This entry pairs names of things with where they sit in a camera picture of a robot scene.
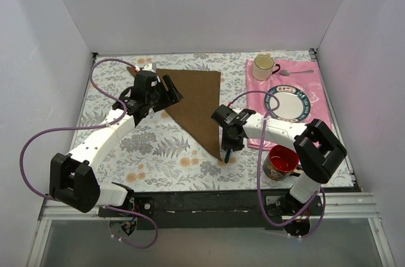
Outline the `brown cloth napkin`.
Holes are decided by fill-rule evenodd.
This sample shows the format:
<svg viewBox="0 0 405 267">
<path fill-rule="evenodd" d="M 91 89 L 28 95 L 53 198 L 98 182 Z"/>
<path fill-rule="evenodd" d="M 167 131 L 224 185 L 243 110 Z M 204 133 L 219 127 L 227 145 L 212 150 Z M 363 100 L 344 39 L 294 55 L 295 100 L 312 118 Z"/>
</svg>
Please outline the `brown cloth napkin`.
<svg viewBox="0 0 405 267">
<path fill-rule="evenodd" d="M 164 75 L 169 75 L 183 99 L 166 111 L 188 134 L 190 134 L 214 158 L 220 160 L 218 125 L 211 115 L 220 105 L 221 73 L 218 71 L 158 69 L 158 80 L 162 85 L 163 99 L 166 102 Z M 130 89 L 124 93 L 130 96 Z M 136 124 L 145 118 L 148 111 L 128 112 L 134 116 Z"/>
</svg>

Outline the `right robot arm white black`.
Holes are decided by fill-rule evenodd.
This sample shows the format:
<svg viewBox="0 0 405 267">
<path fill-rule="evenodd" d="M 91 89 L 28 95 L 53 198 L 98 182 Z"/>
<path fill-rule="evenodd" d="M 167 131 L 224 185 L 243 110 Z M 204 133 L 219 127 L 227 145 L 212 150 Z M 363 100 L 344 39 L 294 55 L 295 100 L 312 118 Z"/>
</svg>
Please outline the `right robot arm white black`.
<svg viewBox="0 0 405 267">
<path fill-rule="evenodd" d="M 309 208 L 309 198 L 326 184 L 347 156 L 340 140 L 319 119 L 310 123 L 290 123 L 269 119 L 250 109 L 236 112 L 222 104 L 211 115 L 222 127 L 221 148 L 240 151 L 244 139 L 260 139 L 294 151 L 303 169 L 289 191 L 287 209 L 302 214 Z"/>
</svg>

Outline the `gold spoon teal handle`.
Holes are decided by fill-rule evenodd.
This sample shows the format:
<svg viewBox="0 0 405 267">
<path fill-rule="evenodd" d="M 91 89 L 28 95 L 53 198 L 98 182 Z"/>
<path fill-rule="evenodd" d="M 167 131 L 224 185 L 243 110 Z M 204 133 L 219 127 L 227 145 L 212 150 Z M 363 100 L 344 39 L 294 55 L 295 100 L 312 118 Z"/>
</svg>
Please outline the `gold spoon teal handle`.
<svg viewBox="0 0 405 267">
<path fill-rule="evenodd" d="M 232 150 L 231 149 L 227 149 L 226 154 L 225 154 L 225 158 L 224 158 L 224 163 L 227 164 L 230 160 L 230 156 L 231 156 Z"/>
</svg>

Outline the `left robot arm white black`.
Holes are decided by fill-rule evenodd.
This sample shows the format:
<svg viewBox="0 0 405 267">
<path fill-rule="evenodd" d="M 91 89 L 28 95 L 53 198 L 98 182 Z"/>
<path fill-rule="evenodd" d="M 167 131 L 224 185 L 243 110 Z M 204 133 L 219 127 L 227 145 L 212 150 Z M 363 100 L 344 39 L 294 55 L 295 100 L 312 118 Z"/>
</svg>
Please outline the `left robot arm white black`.
<svg viewBox="0 0 405 267">
<path fill-rule="evenodd" d="M 141 70 L 109 111 L 102 128 L 92 132 L 67 154 L 51 160 L 49 195 L 83 213 L 96 206 L 112 206 L 120 216 L 134 211 L 131 188 L 119 183 L 101 183 L 96 171 L 111 150 L 150 111 L 158 112 L 182 100 L 168 75 L 159 77 L 152 69 Z"/>
</svg>

